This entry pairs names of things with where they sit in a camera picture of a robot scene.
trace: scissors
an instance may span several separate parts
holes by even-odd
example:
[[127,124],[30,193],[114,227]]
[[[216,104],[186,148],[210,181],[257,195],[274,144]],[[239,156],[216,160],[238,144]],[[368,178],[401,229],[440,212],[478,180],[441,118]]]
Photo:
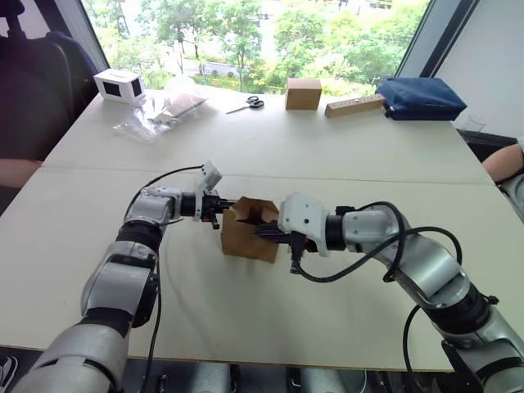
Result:
[[262,106],[264,106],[264,102],[259,100],[259,98],[257,96],[248,97],[246,102],[248,104],[247,106],[243,106],[242,108],[235,109],[234,111],[226,112],[226,115],[229,115],[230,113],[242,111],[242,110],[244,110],[246,108],[259,109]]

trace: white table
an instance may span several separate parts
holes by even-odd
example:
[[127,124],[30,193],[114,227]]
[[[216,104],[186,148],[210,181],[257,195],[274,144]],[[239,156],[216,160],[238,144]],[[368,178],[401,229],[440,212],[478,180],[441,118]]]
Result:
[[248,95],[209,92],[200,118],[152,144],[112,129],[130,109],[98,96],[45,165],[164,172],[211,159],[228,175],[492,184],[449,122],[397,122],[380,110],[328,119],[333,99],[316,112],[285,111],[284,96],[260,96],[262,109],[226,115]]
[[[45,348],[79,321],[84,283],[116,236],[129,198],[154,174],[43,168],[0,217],[0,345]],[[164,184],[191,189],[191,175]],[[391,201],[413,226],[457,235],[464,266],[524,336],[524,227],[495,187],[225,176],[222,197],[282,200],[300,190],[325,206]],[[449,246],[442,237],[436,237]],[[185,220],[161,248],[165,302],[156,356],[169,359],[404,369],[401,334],[413,302],[370,262],[347,278],[316,284],[288,273],[286,247],[275,265],[226,257],[219,232]],[[305,267],[335,272],[357,255],[307,255]],[[153,321],[133,330],[130,354],[147,352]],[[420,314],[409,338],[416,369],[450,369],[440,338]]]

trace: wall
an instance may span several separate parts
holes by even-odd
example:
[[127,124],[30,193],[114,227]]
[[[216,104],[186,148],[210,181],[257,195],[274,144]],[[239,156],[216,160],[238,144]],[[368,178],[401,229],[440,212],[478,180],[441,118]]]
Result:
[[[18,17],[27,38],[43,37],[49,31],[45,20],[33,0],[21,0],[25,11]],[[0,35],[7,36],[7,22],[0,18]]]
[[524,1],[481,0],[437,76],[467,104],[454,122],[524,136]]

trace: cardboard box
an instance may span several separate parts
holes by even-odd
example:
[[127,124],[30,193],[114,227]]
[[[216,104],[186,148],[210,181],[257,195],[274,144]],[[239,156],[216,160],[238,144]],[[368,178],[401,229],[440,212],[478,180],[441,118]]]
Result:
[[222,213],[222,252],[274,263],[278,244],[253,234],[256,225],[278,220],[278,209],[271,201],[243,196]]
[[146,92],[139,74],[108,69],[94,76],[98,91],[106,100],[135,104]]
[[383,104],[384,97],[381,94],[373,94],[372,96],[327,104],[324,114],[331,119],[333,117],[352,115],[354,113],[377,109]]
[[322,95],[322,84],[318,79],[287,80],[286,109],[308,109],[316,111]]

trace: wooden block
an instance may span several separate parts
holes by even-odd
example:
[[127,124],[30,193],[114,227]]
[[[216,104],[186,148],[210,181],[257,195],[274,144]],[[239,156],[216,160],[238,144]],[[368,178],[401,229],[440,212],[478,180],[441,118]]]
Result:
[[351,115],[353,113],[380,108],[383,103],[384,97],[381,94],[373,94],[372,96],[353,98],[352,100],[327,104],[324,114],[331,119],[332,117]]
[[307,109],[316,111],[322,84],[318,79],[287,80],[286,109]]

